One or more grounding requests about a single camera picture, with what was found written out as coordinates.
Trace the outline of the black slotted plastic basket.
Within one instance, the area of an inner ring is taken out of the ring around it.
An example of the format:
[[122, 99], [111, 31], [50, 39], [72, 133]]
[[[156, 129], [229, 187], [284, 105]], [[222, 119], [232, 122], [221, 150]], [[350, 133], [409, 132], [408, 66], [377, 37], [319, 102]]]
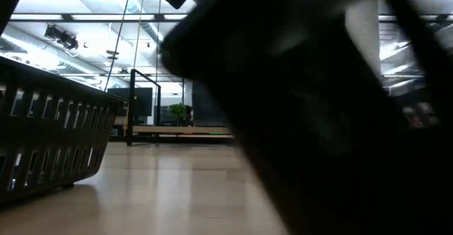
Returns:
[[391, 96], [345, 26], [358, 0], [194, 0], [161, 43], [203, 84], [290, 235], [453, 235], [453, 124]]
[[125, 101], [0, 57], [0, 207], [94, 176]]

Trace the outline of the black monitor screen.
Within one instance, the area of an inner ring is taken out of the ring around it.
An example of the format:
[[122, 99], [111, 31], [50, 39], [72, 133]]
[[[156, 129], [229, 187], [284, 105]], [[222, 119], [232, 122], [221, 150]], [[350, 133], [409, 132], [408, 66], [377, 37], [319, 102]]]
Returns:
[[[130, 97], [129, 88], [109, 88], [108, 93], [128, 99]], [[134, 112], [136, 117], [152, 116], [152, 97], [153, 88], [134, 89]]]

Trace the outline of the green potted plant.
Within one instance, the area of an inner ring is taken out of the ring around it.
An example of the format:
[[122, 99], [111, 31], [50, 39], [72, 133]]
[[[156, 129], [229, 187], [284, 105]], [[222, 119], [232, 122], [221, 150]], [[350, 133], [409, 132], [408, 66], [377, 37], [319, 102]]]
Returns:
[[177, 126], [181, 125], [187, 117], [186, 105], [182, 103], [172, 104], [168, 107], [170, 114], [175, 118]]

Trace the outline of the black ceiling spotlight cluster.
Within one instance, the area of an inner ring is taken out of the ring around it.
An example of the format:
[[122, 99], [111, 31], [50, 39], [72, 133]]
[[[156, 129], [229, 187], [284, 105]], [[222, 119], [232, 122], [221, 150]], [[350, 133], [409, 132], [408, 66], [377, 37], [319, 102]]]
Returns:
[[60, 30], [55, 25], [48, 25], [44, 36], [49, 40], [54, 40], [66, 50], [77, 50], [79, 42], [75, 35], [69, 34], [67, 31]]

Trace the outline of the white round pillar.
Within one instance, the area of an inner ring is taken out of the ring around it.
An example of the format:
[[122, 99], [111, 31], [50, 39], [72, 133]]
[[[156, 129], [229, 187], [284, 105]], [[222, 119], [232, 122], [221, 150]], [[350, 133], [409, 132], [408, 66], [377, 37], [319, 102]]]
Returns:
[[378, 0], [352, 3], [345, 14], [345, 26], [367, 65], [381, 79]]

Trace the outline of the black overhead frame bar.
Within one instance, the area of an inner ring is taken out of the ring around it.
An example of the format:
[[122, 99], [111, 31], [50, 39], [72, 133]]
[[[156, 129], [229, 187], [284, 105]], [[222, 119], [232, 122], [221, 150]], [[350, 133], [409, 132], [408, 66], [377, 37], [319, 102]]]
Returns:
[[157, 13], [14, 13], [11, 22], [30, 23], [172, 23], [183, 20], [184, 13], [161, 13], [162, 19], [155, 19]]

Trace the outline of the black frame wooden shelf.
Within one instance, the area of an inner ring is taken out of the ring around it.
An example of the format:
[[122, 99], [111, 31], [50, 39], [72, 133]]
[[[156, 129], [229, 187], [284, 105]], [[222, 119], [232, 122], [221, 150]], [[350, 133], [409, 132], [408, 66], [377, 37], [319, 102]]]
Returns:
[[[156, 101], [151, 107], [154, 123], [152, 125], [136, 125], [135, 106], [138, 100], [136, 92], [136, 79], [142, 77], [154, 85], [156, 93], [151, 99]], [[181, 127], [161, 126], [161, 85], [143, 74], [138, 69], [130, 72], [130, 86], [127, 107], [127, 122], [123, 125], [123, 134], [128, 146], [134, 142], [143, 143], [169, 143], [169, 144], [231, 144], [234, 140], [227, 127]]]

